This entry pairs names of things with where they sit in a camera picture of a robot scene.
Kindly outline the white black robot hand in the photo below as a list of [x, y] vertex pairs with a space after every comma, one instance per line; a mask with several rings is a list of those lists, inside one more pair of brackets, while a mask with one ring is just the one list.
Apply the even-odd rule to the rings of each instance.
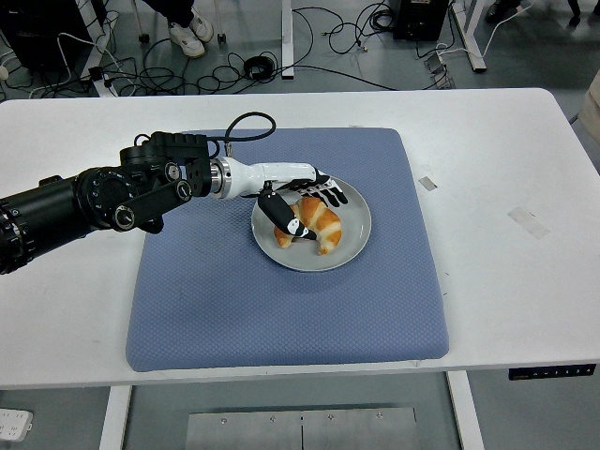
[[256, 194], [260, 209], [272, 223], [282, 232], [295, 237], [315, 240], [317, 235], [280, 197], [280, 190], [288, 189], [305, 197], [313, 196], [334, 207], [348, 202], [334, 178], [310, 164], [270, 162], [245, 165], [231, 157], [222, 157], [219, 162], [223, 168], [224, 199]]

